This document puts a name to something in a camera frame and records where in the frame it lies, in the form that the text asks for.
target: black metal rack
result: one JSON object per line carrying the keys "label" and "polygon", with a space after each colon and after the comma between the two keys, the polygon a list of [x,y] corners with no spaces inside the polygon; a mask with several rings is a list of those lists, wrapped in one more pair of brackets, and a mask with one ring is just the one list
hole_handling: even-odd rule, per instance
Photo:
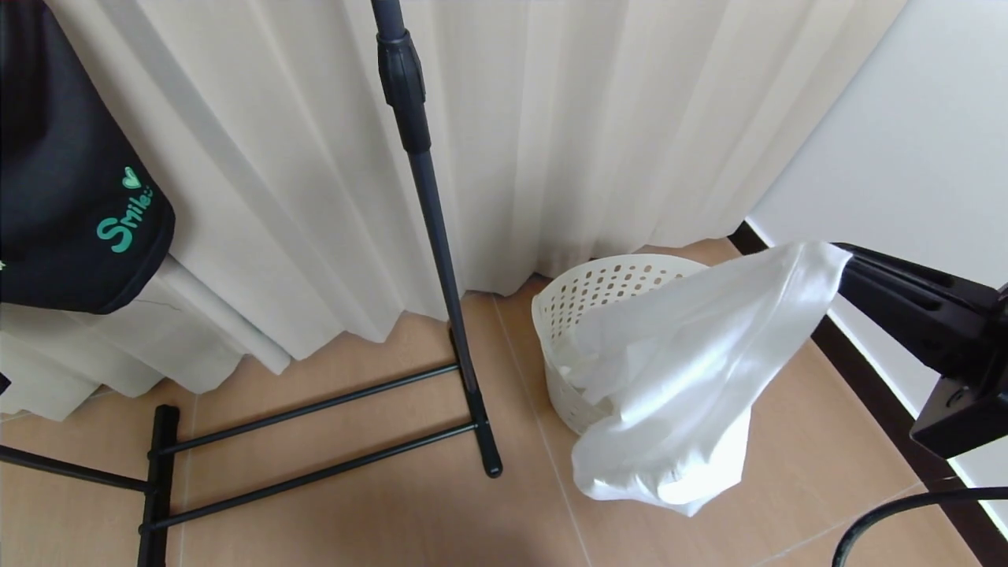
{"label": "black metal rack", "polygon": [[[487,411],[483,404],[480,385],[476,379],[476,370],[473,366],[472,354],[469,350],[469,342],[466,339],[466,328],[462,317],[462,304],[459,301],[459,290],[456,286],[455,270],[452,266],[452,254],[449,250],[445,217],[442,213],[440,201],[437,196],[437,183],[434,178],[433,161],[430,157],[430,133],[427,127],[426,113],[423,110],[425,93],[420,62],[416,50],[413,48],[409,32],[403,25],[399,1],[372,0],[371,6],[374,9],[375,21],[378,25],[378,70],[381,76],[385,102],[392,107],[395,113],[402,145],[409,155],[409,165],[412,171],[413,182],[416,185],[420,209],[423,212],[427,237],[430,240],[430,247],[433,250],[437,277],[440,280],[442,293],[445,296],[445,303],[448,306],[448,314],[451,322],[451,338],[455,350],[456,362],[182,442],[178,442],[176,438],[178,409],[172,406],[159,406],[154,412],[153,436],[150,442],[150,452],[147,453],[149,465],[146,480],[113,474],[0,446],[0,462],[143,492],[145,500],[143,521],[139,527],[140,550],[137,559],[138,567],[164,566],[167,548],[167,530],[172,526],[279,494],[280,492],[317,482],[470,431],[476,434],[480,455],[483,459],[483,468],[487,475],[491,478],[496,478],[502,472],[500,455],[497,452],[493,432],[490,429],[490,420],[487,417]],[[265,488],[252,490],[245,494],[180,514],[171,514],[171,483],[175,454],[456,370],[462,375],[466,403],[469,406],[471,419],[468,423],[450,427],[436,433],[278,482]],[[0,375],[0,393],[6,389],[8,384],[7,379]]]}

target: curtain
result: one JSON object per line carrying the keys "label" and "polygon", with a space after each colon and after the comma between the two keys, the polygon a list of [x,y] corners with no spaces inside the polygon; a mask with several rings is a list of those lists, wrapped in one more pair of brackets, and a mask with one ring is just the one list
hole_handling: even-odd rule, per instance
{"label": "curtain", "polygon": [[[460,289],[731,233],[904,1],[405,0]],[[368,2],[50,2],[227,348],[446,317]]]}

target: perforated basket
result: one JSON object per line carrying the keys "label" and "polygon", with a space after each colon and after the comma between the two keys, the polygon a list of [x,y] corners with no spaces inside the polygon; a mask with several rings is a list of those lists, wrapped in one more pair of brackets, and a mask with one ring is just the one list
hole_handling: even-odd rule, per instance
{"label": "perforated basket", "polygon": [[585,401],[580,388],[560,374],[555,348],[582,315],[596,306],[621,302],[660,288],[676,277],[706,268],[702,263],[662,254],[627,254],[592,260],[573,267],[546,286],[532,300],[532,322],[542,345],[549,402],[575,433],[609,416],[612,407]]}

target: black cable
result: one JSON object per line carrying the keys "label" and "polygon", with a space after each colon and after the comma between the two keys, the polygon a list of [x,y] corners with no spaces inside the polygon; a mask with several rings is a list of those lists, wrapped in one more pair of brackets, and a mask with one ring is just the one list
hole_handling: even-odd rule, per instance
{"label": "black cable", "polygon": [[944,490],[941,492],[925,492],[899,498],[891,502],[886,502],[868,514],[862,516],[855,522],[844,537],[837,544],[837,551],[833,554],[833,567],[844,567],[847,563],[847,556],[851,554],[854,542],[869,528],[894,514],[942,502],[961,500],[1008,500],[1008,486],[994,486],[991,488],[960,488],[958,490]]}

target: white wall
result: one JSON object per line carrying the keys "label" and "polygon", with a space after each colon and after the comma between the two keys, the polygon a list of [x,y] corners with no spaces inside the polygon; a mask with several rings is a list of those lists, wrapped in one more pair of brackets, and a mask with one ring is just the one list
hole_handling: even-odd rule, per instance
{"label": "white wall", "polygon": [[[1008,281],[1008,2],[910,0],[749,221],[770,244],[847,241]],[[917,415],[936,374],[850,304],[832,315]],[[1008,484],[1008,439],[953,466]],[[1008,503],[988,511],[1008,534]]]}

